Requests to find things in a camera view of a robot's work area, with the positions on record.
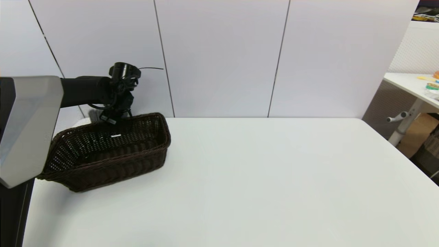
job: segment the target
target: wicker basket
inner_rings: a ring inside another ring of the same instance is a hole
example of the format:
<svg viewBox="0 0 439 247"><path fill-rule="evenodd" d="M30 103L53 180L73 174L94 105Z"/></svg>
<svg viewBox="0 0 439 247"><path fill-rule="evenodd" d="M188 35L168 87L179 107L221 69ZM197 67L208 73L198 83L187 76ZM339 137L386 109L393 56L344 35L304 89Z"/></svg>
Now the wicker basket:
<svg viewBox="0 0 439 247"><path fill-rule="evenodd" d="M39 179L89 190L154 171L163 166L171 144L160 113L92 123L60 132L53 139Z"/></svg>

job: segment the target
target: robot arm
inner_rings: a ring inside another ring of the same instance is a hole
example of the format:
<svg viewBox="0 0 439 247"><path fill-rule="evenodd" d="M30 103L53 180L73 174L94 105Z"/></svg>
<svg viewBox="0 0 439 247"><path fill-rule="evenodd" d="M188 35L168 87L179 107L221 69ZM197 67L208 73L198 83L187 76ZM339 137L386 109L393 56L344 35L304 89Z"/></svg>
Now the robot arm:
<svg viewBox="0 0 439 247"><path fill-rule="evenodd" d="M0 246L22 245L33 181L46 162L59 109L89 104L111 124L131 115L140 70L118 62L110 75L0 78Z"/></svg>

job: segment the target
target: small white object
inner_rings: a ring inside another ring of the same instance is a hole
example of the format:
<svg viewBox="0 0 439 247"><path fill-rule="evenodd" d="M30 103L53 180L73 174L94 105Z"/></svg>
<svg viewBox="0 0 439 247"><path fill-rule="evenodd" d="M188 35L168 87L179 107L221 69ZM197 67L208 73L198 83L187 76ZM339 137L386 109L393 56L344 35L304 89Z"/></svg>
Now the small white object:
<svg viewBox="0 0 439 247"><path fill-rule="evenodd" d="M396 117L388 117L387 122L389 122L389 123L398 122L398 121L401 121L404 118L406 118L408 115L409 115L408 112L401 112Z"/></svg>
<svg viewBox="0 0 439 247"><path fill-rule="evenodd" d="M426 89L424 94L429 98L439 100L439 90Z"/></svg>

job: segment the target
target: white desk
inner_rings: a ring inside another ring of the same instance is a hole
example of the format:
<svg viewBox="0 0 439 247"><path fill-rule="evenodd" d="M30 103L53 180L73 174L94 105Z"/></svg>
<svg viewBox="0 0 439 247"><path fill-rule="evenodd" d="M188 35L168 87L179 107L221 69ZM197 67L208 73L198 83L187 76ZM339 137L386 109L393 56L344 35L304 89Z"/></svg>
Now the white desk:
<svg viewBox="0 0 439 247"><path fill-rule="evenodd" d="M415 103L408 111L410 115L401 121L401 124L398 126L395 132L393 132L389 139L389 142L394 146L398 145L398 143L404 137L407 129L418 116L424 103L428 103L431 106L439 109L439 101L431 99L424 94L425 86L427 83L430 83L430 81L420 80L417 78L418 76L432 78L432 75L402 73L386 73L384 76L385 81L417 97Z"/></svg>
<svg viewBox="0 0 439 247"><path fill-rule="evenodd" d="M438 245L439 188L358 119L168 119L163 168L37 181L26 247Z"/></svg>

